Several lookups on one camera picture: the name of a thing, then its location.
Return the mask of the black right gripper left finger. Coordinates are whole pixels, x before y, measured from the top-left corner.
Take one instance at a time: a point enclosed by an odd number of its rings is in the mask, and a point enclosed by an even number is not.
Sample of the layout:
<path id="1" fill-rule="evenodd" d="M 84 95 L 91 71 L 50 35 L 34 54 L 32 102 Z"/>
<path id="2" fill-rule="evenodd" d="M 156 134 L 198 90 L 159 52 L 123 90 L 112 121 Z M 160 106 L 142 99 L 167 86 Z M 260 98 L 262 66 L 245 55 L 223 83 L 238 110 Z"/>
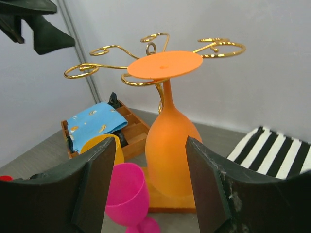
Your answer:
<path id="1" fill-rule="evenodd" d="M 115 159 L 107 138 L 28 179 L 0 183 L 3 233 L 99 233 Z"/>

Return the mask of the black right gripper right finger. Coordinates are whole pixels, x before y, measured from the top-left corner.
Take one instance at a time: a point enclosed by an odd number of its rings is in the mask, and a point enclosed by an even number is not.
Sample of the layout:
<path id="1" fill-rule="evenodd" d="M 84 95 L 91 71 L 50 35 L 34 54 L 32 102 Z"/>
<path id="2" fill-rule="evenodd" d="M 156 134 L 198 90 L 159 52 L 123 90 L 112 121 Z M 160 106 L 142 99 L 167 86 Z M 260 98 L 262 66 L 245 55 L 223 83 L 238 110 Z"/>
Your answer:
<path id="1" fill-rule="evenodd" d="M 308 233 L 311 173 L 278 179 L 244 168 L 188 137 L 186 154 L 202 233 Z"/>

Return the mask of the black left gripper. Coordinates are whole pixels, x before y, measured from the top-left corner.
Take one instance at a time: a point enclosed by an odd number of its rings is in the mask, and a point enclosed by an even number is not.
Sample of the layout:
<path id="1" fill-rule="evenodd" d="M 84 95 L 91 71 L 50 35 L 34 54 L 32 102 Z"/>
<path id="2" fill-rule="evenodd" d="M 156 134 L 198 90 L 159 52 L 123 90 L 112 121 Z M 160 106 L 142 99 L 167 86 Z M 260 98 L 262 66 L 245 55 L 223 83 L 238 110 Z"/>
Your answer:
<path id="1" fill-rule="evenodd" d="M 15 43 L 24 44 L 21 17 L 33 30 L 34 50 L 44 55 L 75 46 L 75 40 L 48 22 L 42 15 L 55 14 L 57 6 L 50 0 L 1 0 L 0 29 Z"/>

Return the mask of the orange plastic wine glass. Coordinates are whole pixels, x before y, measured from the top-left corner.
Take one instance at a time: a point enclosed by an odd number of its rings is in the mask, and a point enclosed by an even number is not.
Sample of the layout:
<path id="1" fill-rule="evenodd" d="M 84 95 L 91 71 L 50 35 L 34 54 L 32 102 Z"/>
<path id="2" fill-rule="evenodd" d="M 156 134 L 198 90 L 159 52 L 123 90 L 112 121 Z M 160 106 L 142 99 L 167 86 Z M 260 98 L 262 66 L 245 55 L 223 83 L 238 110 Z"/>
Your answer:
<path id="1" fill-rule="evenodd" d="M 167 51 L 145 56 L 128 67 L 140 79 L 163 81 L 164 105 L 147 134 L 145 155 L 152 185 L 163 195 L 192 195 L 185 144 L 187 138 L 201 141 L 195 125 L 175 107 L 170 79 L 196 70 L 203 58 L 191 51 Z"/>

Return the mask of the gold wire glass rack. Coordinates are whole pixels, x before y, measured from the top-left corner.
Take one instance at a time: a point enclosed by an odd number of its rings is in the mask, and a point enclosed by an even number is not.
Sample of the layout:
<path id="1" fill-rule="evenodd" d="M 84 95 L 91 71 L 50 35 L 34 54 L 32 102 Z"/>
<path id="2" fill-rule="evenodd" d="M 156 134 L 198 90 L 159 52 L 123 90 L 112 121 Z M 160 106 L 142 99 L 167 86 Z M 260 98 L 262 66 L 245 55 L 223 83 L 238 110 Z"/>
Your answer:
<path id="1" fill-rule="evenodd" d="M 210 49 L 211 54 L 203 54 L 203 48 L 196 49 L 192 52 L 199 54 L 203 60 L 205 58 L 215 59 L 215 58 L 226 58 L 231 56 L 237 56 L 245 52 L 245 45 L 232 42 L 228 38 L 203 38 L 202 42 L 205 44 L 205 49 Z M 146 56 L 157 54 L 156 50 L 148 51 Z M 125 73 L 121 75 L 121 81 L 129 86 L 141 87 L 153 85 L 157 88 L 161 101 L 159 104 L 159 114 L 162 111 L 164 105 L 164 88 L 163 81 L 153 81 L 151 79 L 140 79 L 131 76 L 128 73 L 128 66 L 124 67 Z M 152 185 L 149 178 L 147 166 L 143 169 L 147 178 L 148 191 L 151 198 L 150 210 L 153 212 L 194 212 L 195 203 L 193 193 L 186 197 L 169 197 L 160 193 Z"/>

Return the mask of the pink plastic wine glass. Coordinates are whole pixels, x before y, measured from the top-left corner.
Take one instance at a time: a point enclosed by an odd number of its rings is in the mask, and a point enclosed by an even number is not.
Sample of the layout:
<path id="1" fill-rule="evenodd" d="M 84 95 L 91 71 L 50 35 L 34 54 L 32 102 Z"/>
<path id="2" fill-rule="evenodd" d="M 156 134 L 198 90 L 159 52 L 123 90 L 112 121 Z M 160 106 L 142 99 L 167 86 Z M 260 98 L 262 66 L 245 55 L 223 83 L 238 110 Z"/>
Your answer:
<path id="1" fill-rule="evenodd" d="M 105 213 L 127 233 L 159 233 L 159 224 L 148 217 L 149 193 L 144 172 L 133 163 L 115 165 Z"/>

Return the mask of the red plastic wine glass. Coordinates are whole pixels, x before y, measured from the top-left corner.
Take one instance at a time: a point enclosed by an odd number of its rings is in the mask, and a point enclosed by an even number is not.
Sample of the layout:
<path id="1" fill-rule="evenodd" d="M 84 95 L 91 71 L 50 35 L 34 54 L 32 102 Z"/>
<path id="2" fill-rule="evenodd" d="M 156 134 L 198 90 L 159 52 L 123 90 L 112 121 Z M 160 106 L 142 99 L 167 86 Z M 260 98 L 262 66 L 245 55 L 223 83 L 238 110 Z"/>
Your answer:
<path id="1" fill-rule="evenodd" d="M 1 181 L 12 181 L 14 178 L 9 175 L 0 176 Z"/>

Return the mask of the black white striped cloth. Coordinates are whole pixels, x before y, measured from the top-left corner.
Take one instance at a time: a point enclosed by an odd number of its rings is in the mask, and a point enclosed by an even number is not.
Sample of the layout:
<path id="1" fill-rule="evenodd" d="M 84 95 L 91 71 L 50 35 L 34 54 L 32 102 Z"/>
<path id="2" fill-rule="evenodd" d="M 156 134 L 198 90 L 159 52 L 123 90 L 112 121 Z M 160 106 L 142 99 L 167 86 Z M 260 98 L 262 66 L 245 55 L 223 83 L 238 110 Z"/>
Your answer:
<path id="1" fill-rule="evenodd" d="M 259 126 L 246 134 L 228 160 L 254 172 L 286 179 L 311 169 L 311 144 Z"/>

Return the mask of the black item in tray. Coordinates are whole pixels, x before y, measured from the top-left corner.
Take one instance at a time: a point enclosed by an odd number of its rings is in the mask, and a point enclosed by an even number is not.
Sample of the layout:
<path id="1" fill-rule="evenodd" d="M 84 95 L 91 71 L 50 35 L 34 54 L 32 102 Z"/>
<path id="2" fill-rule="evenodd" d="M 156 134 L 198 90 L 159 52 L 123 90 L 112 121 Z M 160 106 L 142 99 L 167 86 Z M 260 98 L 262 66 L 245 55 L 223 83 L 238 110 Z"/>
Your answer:
<path id="1" fill-rule="evenodd" d="M 113 134 L 116 135 L 119 138 L 120 145 L 121 145 L 122 148 L 128 145 L 128 142 L 127 142 L 127 140 L 125 138 L 125 135 L 124 135 L 124 133 L 121 130 L 114 131 Z"/>

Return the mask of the blue patterned cloth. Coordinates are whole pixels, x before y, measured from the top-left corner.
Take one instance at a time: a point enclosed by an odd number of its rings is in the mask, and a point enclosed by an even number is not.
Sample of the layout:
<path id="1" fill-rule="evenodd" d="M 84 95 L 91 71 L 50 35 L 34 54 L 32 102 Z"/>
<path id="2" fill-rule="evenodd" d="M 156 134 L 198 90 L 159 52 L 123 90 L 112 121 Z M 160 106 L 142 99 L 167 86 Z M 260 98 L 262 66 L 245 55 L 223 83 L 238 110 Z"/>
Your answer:
<path id="1" fill-rule="evenodd" d="M 106 102 L 95 104 L 67 119 L 72 150 L 81 153 L 82 146 L 90 139 L 121 130 L 128 121 Z"/>

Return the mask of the wooden compartment tray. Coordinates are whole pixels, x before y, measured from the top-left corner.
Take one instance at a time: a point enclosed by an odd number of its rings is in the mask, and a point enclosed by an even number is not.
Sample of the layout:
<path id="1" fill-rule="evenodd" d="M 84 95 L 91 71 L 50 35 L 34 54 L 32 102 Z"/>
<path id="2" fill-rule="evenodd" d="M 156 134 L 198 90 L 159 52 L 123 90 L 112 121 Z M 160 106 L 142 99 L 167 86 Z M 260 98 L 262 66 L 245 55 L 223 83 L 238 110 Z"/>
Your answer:
<path id="1" fill-rule="evenodd" d="M 72 150 L 72 141 L 69 137 L 68 123 L 67 120 L 64 120 L 61 122 L 61 126 L 64 139 L 67 143 L 67 150 L 70 159 L 86 152 L 87 150 L 91 149 L 92 147 L 109 137 L 116 141 L 116 164 L 134 158 L 144 152 L 145 141 L 147 133 L 149 131 L 149 126 L 122 102 L 120 103 L 122 104 L 122 107 L 116 110 L 128 121 L 128 125 L 121 129 L 121 131 L 125 135 L 128 145 L 122 148 L 119 138 L 113 133 L 107 133 L 88 140 L 82 146 L 81 153 L 74 152 Z"/>

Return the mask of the dark patterned cloth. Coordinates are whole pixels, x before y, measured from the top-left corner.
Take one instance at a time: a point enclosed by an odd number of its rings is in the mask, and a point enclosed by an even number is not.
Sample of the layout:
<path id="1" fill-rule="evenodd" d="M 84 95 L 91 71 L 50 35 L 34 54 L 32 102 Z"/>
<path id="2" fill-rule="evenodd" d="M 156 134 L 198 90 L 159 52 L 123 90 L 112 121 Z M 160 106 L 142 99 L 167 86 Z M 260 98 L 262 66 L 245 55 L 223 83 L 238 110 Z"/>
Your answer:
<path id="1" fill-rule="evenodd" d="M 109 97 L 109 101 L 108 104 L 110 106 L 112 106 L 114 109 L 118 109 L 120 107 L 122 107 L 122 104 L 119 102 L 118 98 L 117 98 L 117 94 L 112 92 L 110 97 Z"/>

